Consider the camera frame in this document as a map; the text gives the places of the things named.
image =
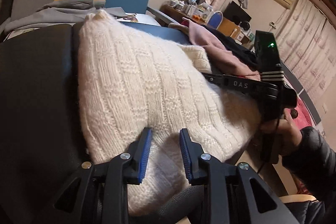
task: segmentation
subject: blue chair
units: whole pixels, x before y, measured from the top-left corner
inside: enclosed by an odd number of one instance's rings
[[[212,17],[209,19],[208,26],[217,29],[223,21],[223,13],[221,11],[216,11]]]

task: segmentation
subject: knitted sweater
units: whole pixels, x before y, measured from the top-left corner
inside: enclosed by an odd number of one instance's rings
[[[103,10],[89,14],[81,29],[78,66],[81,125],[94,163],[109,161],[144,127],[152,128],[146,177],[128,186],[131,215],[146,214],[188,187],[181,128],[226,160],[260,122],[252,99],[207,83],[200,73],[211,72],[203,48],[135,30]]]

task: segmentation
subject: dark cloth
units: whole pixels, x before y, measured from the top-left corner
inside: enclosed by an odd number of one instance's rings
[[[308,219],[304,223],[335,223],[336,153],[313,127],[305,127],[301,133],[299,149],[283,157],[282,164],[324,203],[326,209],[322,219],[320,214],[306,214]],[[316,218],[317,222],[309,222],[310,218]]]
[[[232,51],[233,55],[239,58],[240,61],[248,65],[251,69],[258,69],[257,57],[254,52],[243,47],[242,45],[239,45],[234,39],[232,39],[231,37],[227,37],[220,31],[217,31],[205,25],[202,26],[206,28],[209,32],[211,32],[215,37],[217,37],[219,41],[222,42],[222,44],[225,46],[225,48],[228,51]]]
[[[300,224],[318,224],[326,212],[323,202],[291,202],[285,205]]]

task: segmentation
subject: black gripper frame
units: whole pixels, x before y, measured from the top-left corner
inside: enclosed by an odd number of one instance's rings
[[[142,182],[139,160],[148,138],[152,130],[144,128],[126,153],[98,165],[84,162],[32,224],[128,224],[127,184]]]
[[[247,163],[234,166],[204,155],[201,145],[191,141],[186,128],[180,131],[181,138],[190,159],[189,183],[204,185],[200,224],[298,224]]]

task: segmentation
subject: metal screw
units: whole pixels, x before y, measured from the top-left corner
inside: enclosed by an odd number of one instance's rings
[[[211,155],[209,155],[208,153],[204,153],[204,154],[201,155],[201,159],[209,160],[209,159],[211,159]]]
[[[241,162],[238,164],[238,167],[242,170],[248,170],[250,166],[245,162]]]
[[[131,157],[131,154],[130,153],[122,153],[120,155],[120,157],[123,159],[123,160],[128,160],[130,157]]]
[[[82,168],[83,169],[90,169],[90,167],[92,166],[92,163],[89,161],[85,161],[82,163]]]

